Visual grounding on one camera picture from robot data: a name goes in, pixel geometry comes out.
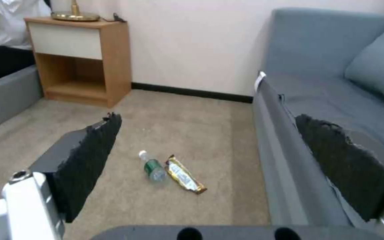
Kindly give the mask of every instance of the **carpet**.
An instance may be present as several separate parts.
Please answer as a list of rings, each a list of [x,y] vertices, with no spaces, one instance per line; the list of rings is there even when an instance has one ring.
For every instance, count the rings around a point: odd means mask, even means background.
[[[0,125],[0,190],[66,132],[109,110],[40,100]],[[90,239],[119,225],[267,225],[270,223],[252,105],[133,90],[113,109],[123,118],[102,176],[66,240]],[[208,190],[184,191],[168,179],[154,185],[138,158],[163,163],[171,154]]]

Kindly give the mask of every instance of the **green bottle label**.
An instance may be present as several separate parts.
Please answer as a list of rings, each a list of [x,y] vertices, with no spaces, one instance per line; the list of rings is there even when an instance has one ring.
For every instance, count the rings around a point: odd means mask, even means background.
[[[151,159],[145,164],[145,172],[148,176],[151,175],[152,171],[156,168],[162,168],[160,162],[156,159]]]

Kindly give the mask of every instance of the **snack wrapper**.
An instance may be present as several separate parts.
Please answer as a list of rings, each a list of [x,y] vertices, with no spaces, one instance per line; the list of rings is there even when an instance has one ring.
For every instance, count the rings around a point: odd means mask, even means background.
[[[189,170],[181,164],[174,155],[171,155],[166,161],[165,169],[167,173],[186,190],[192,191],[196,194],[204,193],[207,188],[198,182]]]

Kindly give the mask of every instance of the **black baseboard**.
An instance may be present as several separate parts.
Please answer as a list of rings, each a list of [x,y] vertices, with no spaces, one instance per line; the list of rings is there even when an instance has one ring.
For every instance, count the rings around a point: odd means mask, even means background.
[[[233,102],[245,102],[245,103],[253,102],[253,97],[250,97],[250,96],[243,96],[243,95],[236,95],[236,94],[223,94],[223,93],[193,90],[193,89],[187,89],[187,88],[173,88],[173,87],[137,83],[137,82],[131,83],[131,88],[171,93],[171,94],[180,94],[180,95],[187,95],[187,96],[194,96],[194,97],[206,97],[206,98],[227,100],[227,101],[233,101]]]

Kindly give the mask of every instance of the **gold lamp base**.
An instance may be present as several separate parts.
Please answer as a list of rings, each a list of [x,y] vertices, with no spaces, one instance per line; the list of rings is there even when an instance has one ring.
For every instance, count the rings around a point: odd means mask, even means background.
[[[89,12],[80,12],[76,0],[72,0],[70,12],[52,12],[51,17],[56,20],[76,21],[76,22],[94,22],[100,19],[100,16]]]
[[[89,12],[81,12],[80,15],[75,15],[72,12],[52,12],[51,17],[56,20],[76,22],[95,22],[100,19],[99,15]]]

